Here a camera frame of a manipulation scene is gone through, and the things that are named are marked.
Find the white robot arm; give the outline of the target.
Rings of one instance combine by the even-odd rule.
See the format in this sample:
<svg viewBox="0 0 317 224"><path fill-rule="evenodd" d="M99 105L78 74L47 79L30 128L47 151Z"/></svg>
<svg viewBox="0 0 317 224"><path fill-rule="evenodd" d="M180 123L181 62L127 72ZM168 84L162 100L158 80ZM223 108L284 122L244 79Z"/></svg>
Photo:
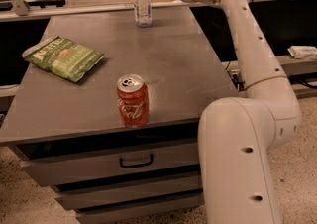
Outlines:
<svg viewBox="0 0 317 224"><path fill-rule="evenodd" d="M301 110L293 88L249 7L251 0L181 1L223 10L245 88L244 96L218 99L200 117L207 224L282 224L267 152L298 131Z"/></svg>

